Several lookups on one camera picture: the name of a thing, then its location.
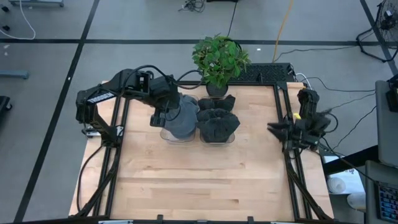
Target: wooden tabletop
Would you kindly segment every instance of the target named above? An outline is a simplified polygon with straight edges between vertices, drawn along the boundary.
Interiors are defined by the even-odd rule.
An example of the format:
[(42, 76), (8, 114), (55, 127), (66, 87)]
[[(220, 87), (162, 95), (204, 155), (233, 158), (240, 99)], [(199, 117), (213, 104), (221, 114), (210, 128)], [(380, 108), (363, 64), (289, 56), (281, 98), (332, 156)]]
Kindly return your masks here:
[[(297, 93), (303, 85), (288, 87), (292, 111), (299, 112)], [(206, 95), (204, 86), (181, 92), (198, 98)], [(241, 125), (234, 142), (222, 146), (203, 144), (198, 132), (192, 142), (170, 144), (160, 137), (160, 128), (149, 126), (154, 109), (130, 102), (111, 218), (153, 220), (163, 214), (165, 220), (242, 221), (248, 216), (255, 221), (294, 220), (282, 146), (267, 130), (267, 123), (278, 121), (273, 88), (230, 86), (227, 94), (236, 97), (233, 113)], [(114, 100), (98, 104), (109, 123), (113, 106)], [(99, 145), (100, 138), (89, 139), (83, 161)], [(97, 188), (103, 155), (104, 150), (83, 173), (80, 206)], [(319, 156), (303, 151), (301, 158), (308, 191), (333, 217)], [(298, 200), (304, 217), (300, 194)], [(70, 214), (76, 212), (75, 193)]]

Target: white cable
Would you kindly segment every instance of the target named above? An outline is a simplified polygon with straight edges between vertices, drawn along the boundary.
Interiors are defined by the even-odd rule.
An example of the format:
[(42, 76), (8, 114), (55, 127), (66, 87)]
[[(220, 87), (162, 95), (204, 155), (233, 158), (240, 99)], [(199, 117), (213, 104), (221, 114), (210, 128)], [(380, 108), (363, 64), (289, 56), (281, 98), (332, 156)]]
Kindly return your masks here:
[(307, 82), (307, 84), (308, 84), (308, 87), (310, 87), (310, 90), (312, 90), (310, 81), (306, 78), (306, 76), (305, 76), (304, 74), (302, 74), (302, 73), (296, 73), (296, 76), (297, 76), (297, 75), (303, 76), (303, 77), (304, 77), (304, 80), (305, 80), (305, 81)]
[(36, 38), (36, 31), (35, 31), (35, 30), (33, 29), (33, 27), (30, 25), (29, 21), (26, 19), (26, 16), (25, 16), (25, 14), (24, 14), (24, 10), (22, 10), (22, 0), (19, 0), (19, 7), (20, 7), (20, 9), (21, 9), (22, 16), (24, 16), (24, 19), (25, 19), (26, 23), (29, 25), (30, 29), (33, 31), (33, 37), (32, 37), (32, 38), (14, 37), (14, 36), (11, 36), (11, 35), (6, 34), (6, 33), (3, 32), (1, 29), (0, 29), (0, 32), (1, 32), (2, 34), (4, 34), (4, 35), (10, 37), (10, 38), (17, 39), (17, 40), (34, 40), (34, 39)]

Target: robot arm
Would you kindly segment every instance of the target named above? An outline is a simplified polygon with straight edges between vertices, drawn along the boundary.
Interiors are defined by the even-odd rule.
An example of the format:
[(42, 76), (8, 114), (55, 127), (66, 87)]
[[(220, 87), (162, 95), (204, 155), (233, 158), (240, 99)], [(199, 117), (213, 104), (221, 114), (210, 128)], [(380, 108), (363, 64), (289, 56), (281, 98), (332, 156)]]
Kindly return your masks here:
[(120, 144), (122, 127), (109, 126), (98, 113), (97, 103), (121, 96), (126, 100), (138, 100), (155, 108), (150, 125), (163, 127), (162, 113), (179, 107), (180, 95), (172, 75), (154, 78), (150, 71), (124, 69), (115, 74), (107, 83), (88, 90), (79, 91), (76, 99), (76, 120), (90, 124), (100, 133), (104, 146), (116, 147)]

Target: potted plant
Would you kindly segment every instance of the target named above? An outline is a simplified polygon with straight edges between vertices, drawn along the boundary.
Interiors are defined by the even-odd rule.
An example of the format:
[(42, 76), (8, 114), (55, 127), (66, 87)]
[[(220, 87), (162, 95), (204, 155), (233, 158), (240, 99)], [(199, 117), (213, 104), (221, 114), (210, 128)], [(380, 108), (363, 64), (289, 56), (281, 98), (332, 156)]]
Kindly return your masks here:
[(206, 37), (194, 46), (192, 59), (203, 72), (209, 96), (224, 96), (231, 77), (239, 77), (241, 70), (251, 63), (248, 52), (235, 41), (223, 37)]

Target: table leg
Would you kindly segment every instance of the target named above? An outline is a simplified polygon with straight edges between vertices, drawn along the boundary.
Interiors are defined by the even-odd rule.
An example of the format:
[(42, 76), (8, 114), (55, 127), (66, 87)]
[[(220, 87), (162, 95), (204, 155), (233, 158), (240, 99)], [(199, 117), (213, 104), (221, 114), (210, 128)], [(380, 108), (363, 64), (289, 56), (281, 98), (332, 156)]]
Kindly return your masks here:
[[(344, 160), (354, 165), (355, 167), (364, 166), (365, 162), (368, 160), (379, 162), (378, 150), (378, 145), (375, 145), (354, 154), (348, 155), (344, 157)], [(325, 175), (331, 175), (338, 172), (343, 172), (344, 170), (348, 170), (351, 168), (351, 166), (343, 162), (341, 159), (336, 159), (334, 161), (325, 163), (323, 165), (323, 172), (325, 173)]]

